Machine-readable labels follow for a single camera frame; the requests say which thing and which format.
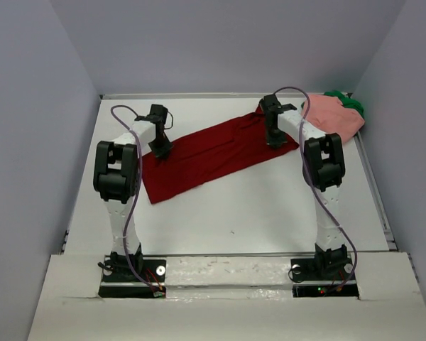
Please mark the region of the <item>green t shirt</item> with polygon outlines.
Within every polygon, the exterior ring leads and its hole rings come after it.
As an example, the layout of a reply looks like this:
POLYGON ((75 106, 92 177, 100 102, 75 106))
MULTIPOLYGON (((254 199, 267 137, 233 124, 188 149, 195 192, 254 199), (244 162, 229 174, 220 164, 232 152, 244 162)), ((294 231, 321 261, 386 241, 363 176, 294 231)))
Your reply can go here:
POLYGON ((324 93, 324 96, 336 97, 344 108, 356 110, 362 118, 364 118, 364 107, 356 99, 353 99, 349 94, 343 94, 339 90, 331 90, 324 93))

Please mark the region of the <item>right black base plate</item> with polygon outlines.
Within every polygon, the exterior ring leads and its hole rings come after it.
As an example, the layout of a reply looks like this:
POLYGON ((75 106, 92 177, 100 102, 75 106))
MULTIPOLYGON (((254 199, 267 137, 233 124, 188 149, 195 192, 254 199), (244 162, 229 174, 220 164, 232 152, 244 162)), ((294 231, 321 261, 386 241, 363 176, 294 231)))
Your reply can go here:
POLYGON ((315 268, 313 258, 296 258, 290 260, 288 278, 291 280, 293 298, 358 298, 359 290, 353 275, 346 283, 353 266, 348 259, 345 265, 332 272, 321 274, 315 268))

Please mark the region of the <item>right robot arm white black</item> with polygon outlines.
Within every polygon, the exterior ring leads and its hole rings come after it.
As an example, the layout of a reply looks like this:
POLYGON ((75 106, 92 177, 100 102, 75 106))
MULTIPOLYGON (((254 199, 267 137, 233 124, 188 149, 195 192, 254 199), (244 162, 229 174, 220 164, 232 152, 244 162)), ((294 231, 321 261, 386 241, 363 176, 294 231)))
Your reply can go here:
POLYGON ((275 93, 264 96, 259 107, 265 117, 267 144, 279 148, 286 137, 299 144, 302 174, 315 199, 317 236, 315 254, 295 259, 289 276, 303 281, 344 280, 352 265, 339 214, 339 187, 345 175, 342 139, 309 123, 292 104, 281 104, 275 93))

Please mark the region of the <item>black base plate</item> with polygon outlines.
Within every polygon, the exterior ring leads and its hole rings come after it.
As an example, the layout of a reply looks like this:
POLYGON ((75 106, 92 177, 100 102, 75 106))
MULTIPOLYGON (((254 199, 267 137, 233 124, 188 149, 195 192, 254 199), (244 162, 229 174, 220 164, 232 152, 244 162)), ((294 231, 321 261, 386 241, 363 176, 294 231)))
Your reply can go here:
POLYGON ((167 261, 165 259, 143 259, 140 281, 128 268, 125 262, 121 268, 113 268, 108 256, 98 266, 102 270, 98 295, 101 298, 137 298, 154 299, 166 297, 165 275, 167 261))
POLYGON ((353 275, 346 283, 353 266, 348 259, 345 265, 332 272, 321 274, 315 268, 313 258, 296 258, 290 260, 288 278, 291 280, 293 298, 358 298, 359 290, 353 275))

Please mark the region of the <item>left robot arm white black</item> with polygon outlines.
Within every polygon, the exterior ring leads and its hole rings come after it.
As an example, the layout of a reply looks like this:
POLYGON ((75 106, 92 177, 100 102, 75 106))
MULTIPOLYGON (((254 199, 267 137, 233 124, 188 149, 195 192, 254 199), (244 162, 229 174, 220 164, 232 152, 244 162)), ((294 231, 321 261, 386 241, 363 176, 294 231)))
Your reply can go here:
POLYGON ((141 276, 143 252, 133 213, 143 182, 143 148, 148 146, 159 159, 170 155, 173 143, 165 125, 173 115, 161 104, 152 104, 145 116, 124 104, 114 105, 110 113, 126 132, 111 141, 100 141, 96 147, 93 187, 106 205, 112 234, 109 259, 99 265, 126 280, 151 286, 141 276))

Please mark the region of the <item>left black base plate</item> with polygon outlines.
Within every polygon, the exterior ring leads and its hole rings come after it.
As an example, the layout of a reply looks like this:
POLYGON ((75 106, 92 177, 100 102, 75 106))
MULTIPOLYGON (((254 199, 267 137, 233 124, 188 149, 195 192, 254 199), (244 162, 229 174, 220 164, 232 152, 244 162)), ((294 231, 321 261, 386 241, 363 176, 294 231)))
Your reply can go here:
POLYGON ((102 270, 98 295, 101 298, 137 298, 154 299, 166 297, 165 275, 167 261, 165 259, 143 259, 140 281, 128 268, 125 262, 121 268, 113 268, 108 256, 98 266, 102 270))

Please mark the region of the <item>pink t shirt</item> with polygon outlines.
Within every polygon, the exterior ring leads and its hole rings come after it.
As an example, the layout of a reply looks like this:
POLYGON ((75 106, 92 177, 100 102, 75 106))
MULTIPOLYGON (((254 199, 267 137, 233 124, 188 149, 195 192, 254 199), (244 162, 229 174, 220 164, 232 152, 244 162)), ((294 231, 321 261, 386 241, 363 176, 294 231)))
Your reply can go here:
POLYGON ((309 94, 306 120, 327 134, 338 133, 345 144, 364 126, 365 119, 353 109, 344 108, 336 97, 309 94))

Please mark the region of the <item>dark red t shirt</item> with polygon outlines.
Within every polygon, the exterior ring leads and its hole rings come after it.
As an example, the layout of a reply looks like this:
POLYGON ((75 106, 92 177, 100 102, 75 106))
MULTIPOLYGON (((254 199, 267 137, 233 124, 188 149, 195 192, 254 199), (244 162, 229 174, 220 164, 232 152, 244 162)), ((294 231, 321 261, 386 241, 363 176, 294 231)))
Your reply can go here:
POLYGON ((279 148, 266 143, 261 109, 182 136, 166 159, 143 156, 143 184, 152 205, 209 181, 283 156, 298 148, 287 134, 279 148))

